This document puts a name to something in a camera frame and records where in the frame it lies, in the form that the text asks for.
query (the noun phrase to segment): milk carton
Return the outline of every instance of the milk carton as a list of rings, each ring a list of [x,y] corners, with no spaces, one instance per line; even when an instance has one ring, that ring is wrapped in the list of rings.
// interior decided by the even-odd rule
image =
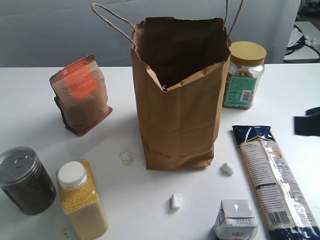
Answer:
[[[219,240],[252,240],[257,234],[248,200],[222,200],[213,226]]]

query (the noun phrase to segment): white wall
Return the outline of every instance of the white wall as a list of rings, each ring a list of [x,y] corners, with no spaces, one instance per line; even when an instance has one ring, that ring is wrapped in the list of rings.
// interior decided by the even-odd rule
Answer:
[[[240,1],[229,0],[228,28]],[[92,2],[2,0],[0,67],[63,67],[88,54],[96,54],[100,66],[130,66],[128,40],[92,12]],[[158,16],[191,20],[224,17],[226,4],[225,0],[99,0],[98,3],[106,4],[132,22]],[[299,3],[300,0],[244,0],[232,41],[259,43],[267,49],[267,63],[282,63]],[[131,35],[126,23],[108,13],[105,16]]]

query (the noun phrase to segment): paper bag handle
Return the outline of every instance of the paper bag handle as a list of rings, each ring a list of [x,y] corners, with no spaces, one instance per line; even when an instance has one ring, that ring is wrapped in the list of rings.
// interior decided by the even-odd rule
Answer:
[[[137,45],[135,44],[135,42],[131,39],[131,37],[129,37],[127,34],[125,34],[120,28],[118,28],[116,25],[114,25],[112,22],[110,22],[108,19],[106,19],[104,16],[102,16],[96,9],[95,6],[98,6],[100,8],[103,8],[104,10],[106,10],[107,12],[111,13],[113,16],[117,17],[118,19],[130,24],[130,26],[132,27],[133,31],[135,31],[135,27],[134,25],[127,19],[117,15],[116,13],[114,13],[113,11],[111,11],[110,9],[106,8],[105,6],[99,4],[99,3],[92,3],[91,4],[91,8],[92,10],[95,12],[95,14],[97,14],[102,20],[104,20],[107,24],[109,24],[111,27],[113,27],[115,30],[117,30],[118,32],[120,32],[123,36],[125,36],[127,39],[129,39],[129,41],[134,45],[134,48],[137,48]]]
[[[236,22],[237,22],[237,20],[238,20],[238,17],[239,17],[239,14],[240,14],[240,12],[241,12],[241,9],[242,9],[242,6],[243,6],[243,5],[244,5],[244,0],[241,0],[241,3],[240,3],[240,6],[239,6],[239,9],[238,9],[238,12],[237,12],[236,15],[235,15],[233,24],[232,24],[232,26],[231,26],[231,28],[230,28],[229,33],[228,33],[228,39],[230,38],[231,32],[232,32],[232,30],[234,29],[234,26],[236,25]],[[227,21],[228,6],[229,6],[229,0],[226,0],[226,5],[225,5],[225,18],[224,18],[223,27],[225,27],[225,24],[226,24],[226,21]]]

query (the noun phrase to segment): spice bottle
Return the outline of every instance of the spice bottle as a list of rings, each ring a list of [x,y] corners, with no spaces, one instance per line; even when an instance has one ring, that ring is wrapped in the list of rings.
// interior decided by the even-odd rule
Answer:
[[[251,108],[258,83],[265,71],[267,52],[259,44],[249,41],[234,42],[231,47],[230,66],[226,78],[223,106]]]
[[[0,155],[0,187],[27,215],[43,212],[56,197],[55,186],[29,147],[15,147]]]
[[[71,161],[56,171],[63,212],[81,240],[91,240],[108,230],[90,163]]]

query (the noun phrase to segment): table surface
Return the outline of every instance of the table surface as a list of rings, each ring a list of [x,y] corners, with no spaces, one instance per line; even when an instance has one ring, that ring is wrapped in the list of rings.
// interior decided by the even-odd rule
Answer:
[[[250,110],[224,108],[215,157],[204,169],[146,170],[131,67],[102,67],[112,114],[82,137],[64,128],[49,78],[61,68],[0,68],[0,152],[33,148],[55,186],[55,171],[86,158],[109,221],[99,240],[211,240],[223,199],[249,199],[259,223],[255,239],[267,239],[266,226],[231,134],[232,125],[270,125],[309,206],[320,223],[320,137],[293,134],[293,116],[320,106],[320,64],[266,65]],[[131,151],[134,161],[119,157]],[[222,174],[224,162],[233,176]],[[181,193],[183,205],[171,211],[169,199]],[[60,199],[45,212],[24,215],[0,191],[2,240],[76,240]]]
[[[315,49],[320,51],[320,31],[309,21],[296,21],[294,23],[301,29],[304,35],[308,35],[309,39],[305,43],[311,45],[311,40],[316,39],[317,46]],[[319,58],[318,54],[307,46],[294,51],[294,53],[284,57],[284,60],[297,63],[310,63]]]

